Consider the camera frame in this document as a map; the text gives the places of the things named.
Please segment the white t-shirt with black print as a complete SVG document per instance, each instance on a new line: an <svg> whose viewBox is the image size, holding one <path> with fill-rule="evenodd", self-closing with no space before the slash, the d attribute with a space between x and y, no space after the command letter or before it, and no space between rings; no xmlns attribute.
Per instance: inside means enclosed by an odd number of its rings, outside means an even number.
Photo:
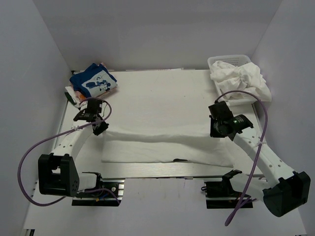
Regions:
<svg viewBox="0 0 315 236"><path fill-rule="evenodd" d="M193 163L234 166L234 159L223 138L204 132L162 131L150 134L127 130L107 131L103 136L103 163Z"/></svg>

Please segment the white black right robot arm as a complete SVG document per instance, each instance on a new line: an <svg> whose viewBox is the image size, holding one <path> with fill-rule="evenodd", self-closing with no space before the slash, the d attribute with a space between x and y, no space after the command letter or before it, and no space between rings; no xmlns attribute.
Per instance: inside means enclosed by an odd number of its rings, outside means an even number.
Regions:
<svg viewBox="0 0 315 236"><path fill-rule="evenodd" d="M210 136L228 137L240 147L261 170L266 180L249 180L239 170L232 170L222 177L223 192L234 196L247 186L246 193L264 202L267 209L276 217L305 204L311 184L305 172L296 172L285 164L263 141L253 124L244 116L238 115L226 121L210 118Z"/></svg>

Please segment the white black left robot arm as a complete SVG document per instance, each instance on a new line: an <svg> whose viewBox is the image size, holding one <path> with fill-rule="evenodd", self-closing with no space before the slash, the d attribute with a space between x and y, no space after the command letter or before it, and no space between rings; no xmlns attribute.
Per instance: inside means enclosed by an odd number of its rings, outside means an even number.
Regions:
<svg viewBox="0 0 315 236"><path fill-rule="evenodd" d="M38 159L39 192L43 195L75 197L88 190L93 196L103 193L104 184L95 172L78 172L75 159L86 140L103 133L109 124L91 124L85 120L73 122L73 129L50 153Z"/></svg>

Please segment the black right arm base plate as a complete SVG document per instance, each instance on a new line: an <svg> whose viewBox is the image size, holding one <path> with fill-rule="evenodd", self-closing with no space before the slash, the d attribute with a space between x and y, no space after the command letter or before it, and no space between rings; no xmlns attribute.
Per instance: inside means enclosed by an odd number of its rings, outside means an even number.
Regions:
<svg viewBox="0 0 315 236"><path fill-rule="evenodd" d="M206 197L207 209L234 209L241 197L241 192L223 187L220 181L208 181L201 187Z"/></svg>

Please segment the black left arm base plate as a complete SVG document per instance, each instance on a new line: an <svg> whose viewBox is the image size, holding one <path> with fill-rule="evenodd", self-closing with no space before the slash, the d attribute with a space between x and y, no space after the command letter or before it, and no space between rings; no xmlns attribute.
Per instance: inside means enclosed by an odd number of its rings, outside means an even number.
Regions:
<svg viewBox="0 0 315 236"><path fill-rule="evenodd" d="M124 179L101 179L93 190L80 192L72 199L76 207L118 207L124 194Z"/></svg>

